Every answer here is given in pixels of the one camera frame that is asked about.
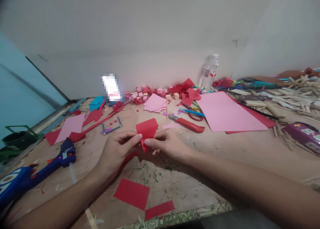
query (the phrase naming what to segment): plastic bottle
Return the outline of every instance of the plastic bottle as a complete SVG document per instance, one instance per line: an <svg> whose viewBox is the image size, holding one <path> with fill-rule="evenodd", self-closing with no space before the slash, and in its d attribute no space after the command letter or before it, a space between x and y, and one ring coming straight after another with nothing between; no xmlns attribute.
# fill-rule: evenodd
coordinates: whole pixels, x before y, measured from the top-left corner
<svg viewBox="0 0 320 229"><path fill-rule="evenodd" d="M212 54L208 56L207 61L203 65L204 74L200 79L199 88L205 93L211 90L213 80L217 74L219 54Z"/></svg>

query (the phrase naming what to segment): glue gun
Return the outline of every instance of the glue gun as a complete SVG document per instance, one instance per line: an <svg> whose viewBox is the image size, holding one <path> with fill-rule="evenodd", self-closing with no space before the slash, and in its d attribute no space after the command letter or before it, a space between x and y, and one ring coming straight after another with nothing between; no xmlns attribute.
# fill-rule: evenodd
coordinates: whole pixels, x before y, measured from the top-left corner
<svg viewBox="0 0 320 229"><path fill-rule="evenodd" d="M24 195L28 190L38 185L59 167L67 167L70 162L76 161L76 150L73 142L67 138L61 145L59 155L38 173L34 173L34 167L38 164L20 167L0 180L0 212L2 212L12 200Z"/></svg>

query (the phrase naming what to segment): bucket handle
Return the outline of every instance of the bucket handle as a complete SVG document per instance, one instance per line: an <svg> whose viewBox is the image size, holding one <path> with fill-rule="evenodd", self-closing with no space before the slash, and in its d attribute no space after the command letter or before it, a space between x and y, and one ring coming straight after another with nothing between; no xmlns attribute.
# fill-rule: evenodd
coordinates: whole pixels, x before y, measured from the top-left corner
<svg viewBox="0 0 320 229"><path fill-rule="evenodd" d="M5 126L6 129L8 129L9 131L15 133L14 130L12 130L10 127L26 127L30 132L32 132L35 136L37 136L37 134L31 129L29 128L27 125L19 125L19 126Z"/></svg>

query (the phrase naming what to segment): scissors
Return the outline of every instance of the scissors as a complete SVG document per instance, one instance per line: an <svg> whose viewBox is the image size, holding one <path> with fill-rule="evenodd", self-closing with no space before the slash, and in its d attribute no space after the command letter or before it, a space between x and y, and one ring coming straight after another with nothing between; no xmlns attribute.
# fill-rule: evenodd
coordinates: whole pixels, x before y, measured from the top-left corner
<svg viewBox="0 0 320 229"><path fill-rule="evenodd" d="M182 103L182 104L183 104L188 110L192 110L192 111L195 111L195 112L197 112L197 110L199 110L199 111L201 110L200 108L192 108L192 107L190 107L190 106L188 106L188 105L186 105L186 104L184 104L184 103ZM195 121L202 121L202 120L203 120L203 117L202 117L202 116L199 116L199 117L196 116L196 118L194 118L191 113L188 113L188 116L189 116L191 119L195 120Z"/></svg>

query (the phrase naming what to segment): hand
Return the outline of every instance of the hand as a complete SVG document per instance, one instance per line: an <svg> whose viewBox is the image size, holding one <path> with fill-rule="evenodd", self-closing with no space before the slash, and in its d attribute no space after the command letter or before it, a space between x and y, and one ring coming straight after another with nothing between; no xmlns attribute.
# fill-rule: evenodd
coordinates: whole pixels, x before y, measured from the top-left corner
<svg viewBox="0 0 320 229"><path fill-rule="evenodd" d="M94 173L104 180L112 180L117 174L129 150L142 139L142 134L133 131L113 133L106 141Z"/></svg>
<svg viewBox="0 0 320 229"><path fill-rule="evenodd" d="M154 138L149 138L144 143L155 150L163 151L169 157L186 164L194 150L184 144L181 139L170 129L157 132Z"/></svg>

